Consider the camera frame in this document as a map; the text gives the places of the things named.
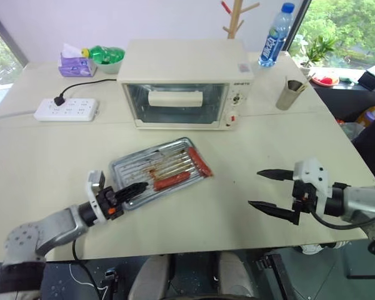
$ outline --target green bottle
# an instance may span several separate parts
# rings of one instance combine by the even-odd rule
[[[93,59],[97,64],[114,64],[124,58],[124,55],[125,51],[117,47],[94,46],[82,49],[82,56]]]

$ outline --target white wall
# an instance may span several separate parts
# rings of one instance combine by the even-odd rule
[[[285,0],[258,0],[236,35],[260,51]],[[303,0],[290,0],[297,13]],[[233,0],[226,0],[232,8]],[[257,0],[244,0],[246,7]],[[0,20],[29,61],[54,61],[63,43],[126,48],[134,38],[226,38],[220,0],[0,0]]]

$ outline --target plastic bottle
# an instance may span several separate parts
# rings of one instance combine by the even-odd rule
[[[271,67],[275,64],[292,25],[293,9],[294,4],[286,2],[282,5],[281,12],[275,17],[269,30],[264,49],[258,59],[258,63],[261,66]]]
[[[98,64],[114,64],[124,58],[125,51],[116,47],[94,46],[91,49],[83,48],[82,56],[91,58]]]

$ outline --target power strip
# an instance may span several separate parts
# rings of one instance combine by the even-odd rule
[[[38,121],[89,122],[98,106],[98,101],[92,98],[69,98],[60,106],[53,99],[43,99],[33,116]]]

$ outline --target oven door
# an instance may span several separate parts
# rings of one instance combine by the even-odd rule
[[[125,84],[124,89],[135,120],[140,120],[139,123],[150,123],[148,127],[157,127],[156,124],[161,127],[161,124],[166,123],[218,123],[228,85]]]

